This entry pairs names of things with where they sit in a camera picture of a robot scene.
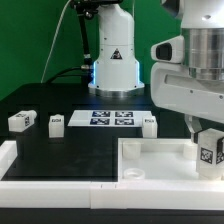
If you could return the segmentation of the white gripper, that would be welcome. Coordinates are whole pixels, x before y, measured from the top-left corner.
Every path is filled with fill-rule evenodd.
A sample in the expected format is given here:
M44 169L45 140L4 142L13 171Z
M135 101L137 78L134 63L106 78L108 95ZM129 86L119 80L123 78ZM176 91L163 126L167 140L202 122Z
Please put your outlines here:
M224 82L192 78L182 65L153 65L151 98L157 107L186 114L193 143L198 143L202 131L199 118L224 124Z

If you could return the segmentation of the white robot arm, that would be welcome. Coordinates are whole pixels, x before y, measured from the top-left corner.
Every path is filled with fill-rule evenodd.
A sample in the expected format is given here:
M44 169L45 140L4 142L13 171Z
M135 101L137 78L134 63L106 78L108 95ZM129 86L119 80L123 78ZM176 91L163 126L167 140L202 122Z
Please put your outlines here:
M204 130L202 119L224 124L224 0L160 0L181 20L181 33L151 47L151 97L160 108L180 112L200 145L224 140ZM134 20L116 3L99 3L100 54L89 84L97 94L140 90L134 56Z

